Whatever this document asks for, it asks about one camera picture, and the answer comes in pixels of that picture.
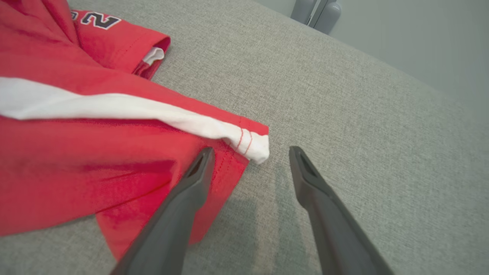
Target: gray fabric surface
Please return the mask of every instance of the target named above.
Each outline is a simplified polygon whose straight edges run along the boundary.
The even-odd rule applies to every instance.
[[[184,274],[320,274],[299,145],[397,274],[489,270],[488,126],[438,91],[254,2],[71,1],[172,37],[154,81],[270,127]],[[92,217],[0,239],[0,274],[107,274]]]

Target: red stitching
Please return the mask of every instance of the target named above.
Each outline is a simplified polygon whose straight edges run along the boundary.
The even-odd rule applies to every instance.
[[[240,129],[241,129],[241,138],[240,138],[240,142],[238,143],[238,146],[236,146],[236,151],[239,150],[240,144],[241,144],[241,140],[243,139],[243,128],[240,127]]]
[[[253,141],[253,136],[251,135],[251,131],[248,130],[248,132],[249,132],[250,141],[249,141],[248,147],[246,148],[246,151],[243,154],[244,156],[246,156],[246,153],[248,153],[248,149],[250,148],[251,142]]]

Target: printed number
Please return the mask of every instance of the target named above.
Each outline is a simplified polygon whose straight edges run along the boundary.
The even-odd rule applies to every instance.
[[[94,27],[97,28],[102,28],[102,29],[109,29],[115,24],[119,23],[121,20],[117,17],[114,16],[106,16],[104,18],[104,15],[98,12],[88,12],[83,16],[82,20],[80,23],[83,25],[88,25],[90,22],[93,23]]]
[[[76,11],[71,11],[71,19],[76,20],[78,18],[78,12]]]

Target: shirt sleeve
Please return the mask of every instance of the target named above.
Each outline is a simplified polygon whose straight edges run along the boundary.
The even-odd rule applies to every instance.
[[[170,45],[166,34],[131,24],[115,16],[72,10],[79,46],[93,60],[151,79]]]

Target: jersey number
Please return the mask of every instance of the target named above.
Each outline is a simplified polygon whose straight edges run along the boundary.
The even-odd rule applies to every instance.
[[[102,29],[109,29],[110,27],[114,26],[115,24],[119,23],[121,20],[117,17],[114,16],[106,16],[104,18],[104,14],[98,13],[98,12],[88,12],[83,16],[82,20],[80,23],[83,25],[88,25],[90,22],[93,23],[94,27],[97,28],[102,28]]]

